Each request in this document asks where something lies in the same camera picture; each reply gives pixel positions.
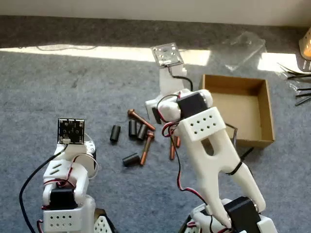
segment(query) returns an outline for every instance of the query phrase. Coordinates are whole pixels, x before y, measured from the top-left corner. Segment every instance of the screw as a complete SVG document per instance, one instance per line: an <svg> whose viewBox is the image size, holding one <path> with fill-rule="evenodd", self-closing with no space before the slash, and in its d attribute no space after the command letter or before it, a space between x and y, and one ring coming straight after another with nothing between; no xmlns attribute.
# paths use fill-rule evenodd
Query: screw
<svg viewBox="0 0 311 233"><path fill-rule="evenodd" d="M145 164L145 161L146 161L146 158L147 158L147 154L148 154L148 150L149 150L149 147L150 147L150 144L151 144L151 141L153 140L153 138L155 137L154 133L151 132L151 131L148 131L147 133L147 141L146 141L146 144L145 144L145 147L144 147L144 150L142 152L142 156L141 156L141 159L140 159L140 165L143 166Z"/></svg>
<svg viewBox="0 0 311 233"><path fill-rule="evenodd" d="M173 141L171 140L171 147L170 147L170 160L174 160L175 158L175 148Z"/></svg>
<svg viewBox="0 0 311 233"><path fill-rule="evenodd" d="M139 115L135 112L135 110L134 110L133 108L129 109L129 110L127 111L127 114L128 114L129 116L135 117L135 118L136 118L137 120L139 120L141 123L147 125L148 128L149 128L150 130L152 130L152 131L155 131L155 130L156 130L156 128L155 128L152 124L150 124L150 123L149 123L148 121L146 121L144 118L142 118L141 116L139 116Z"/></svg>
<svg viewBox="0 0 311 233"><path fill-rule="evenodd" d="M177 148L180 148L180 143L181 143L181 141L180 141L180 138L179 138L179 137L175 136L175 142L176 142L176 147L177 147Z"/></svg>

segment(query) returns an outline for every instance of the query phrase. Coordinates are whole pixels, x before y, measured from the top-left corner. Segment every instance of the black cable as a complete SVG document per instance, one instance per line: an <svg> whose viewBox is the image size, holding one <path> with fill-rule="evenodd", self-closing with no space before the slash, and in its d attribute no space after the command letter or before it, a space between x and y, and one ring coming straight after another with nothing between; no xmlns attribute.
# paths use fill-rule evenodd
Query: black cable
<svg viewBox="0 0 311 233"><path fill-rule="evenodd" d="M22 186L22 188L20 189L19 192L19 204L20 204L20 208L21 208L21 212L23 214L23 217L25 219L25 222L30 230L31 233L35 233L34 228L32 227L28 217L27 217L27 213L24 207L24 202L23 202L23 192L26 188L26 186L28 185L28 183L30 182L30 180L34 177L34 175L41 170L41 168L43 168L47 163L49 163L51 160L55 159L58 155L60 155L61 153L63 153L68 145L65 145L64 149L61 150L60 152L58 152L57 154L51 156L48 160L46 160L43 164L41 164L36 170L34 170L34 172L27 178L27 180L25 181L24 185Z"/></svg>
<svg viewBox="0 0 311 233"><path fill-rule="evenodd" d="M214 233L213 229L212 229L212 223L213 223L213 216L211 215L210 216L210 223L209 223L209 231L210 231L210 233Z"/></svg>
<svg viewBox="0 0 311 233"><path fill-rule="evenodd" d="M171 67L170 66L167 66L167 68L169 69L169 73L170 75L175 78L175 79L183 79L183 80L186 80L190 83L190 91L193 91L193 82L191 81L191 79L187 78L187 77L184 77L184 76L178 76L178 75L173 75L172 74L172 70L171 70Z"/></svg>
<svg viewBox="0 0 311 233"><path fill-rule="evenodd" d="M230 125L228 123L225 123L226 126L234 129L233 132L233 138L232 138L232 144L234 146L235 149L237 149L237 133L238 133L238 128L234 127L233 125Z"/></svg>
<svg viewBox="0 0 311 233"><path fill-rule="evenodd" d="M252 152L254 150L254 147L251 147L250 149L248 149L240 158L242 161L244 161L244 159L247 157L247 155L249 155L250 152Z"/></svg>

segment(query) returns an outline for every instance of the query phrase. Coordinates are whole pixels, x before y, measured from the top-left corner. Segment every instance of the open cardboard box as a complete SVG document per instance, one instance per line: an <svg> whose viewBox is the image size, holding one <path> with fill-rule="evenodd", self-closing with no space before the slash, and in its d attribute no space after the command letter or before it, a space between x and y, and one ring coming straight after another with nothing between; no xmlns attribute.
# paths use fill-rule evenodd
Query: open cardboard box
<svg viewBox="0 0 311 233"><path fill-rule="evenodd" d="M203 75L202 88L211 92L228 124L238 128L237 144L264 148L275 140L268 82L262 79ZM232 138L233 129L227 127Z"/></svg>

